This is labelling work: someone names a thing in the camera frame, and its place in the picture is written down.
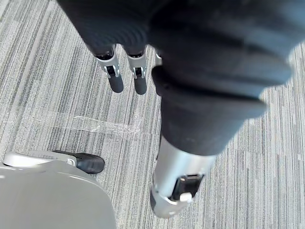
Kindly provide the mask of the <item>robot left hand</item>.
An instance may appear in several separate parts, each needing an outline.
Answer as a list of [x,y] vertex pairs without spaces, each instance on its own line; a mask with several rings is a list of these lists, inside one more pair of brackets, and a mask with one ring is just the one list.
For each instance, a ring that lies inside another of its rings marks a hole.
[[260,116],[266,87],[291,75],[286,59],[305,39],[302,0],[60,0],[92,54],[112,46],[160,52],[152,69],[161,133],[151,208],[160,218],[196,195],[216,156],[244,121]]

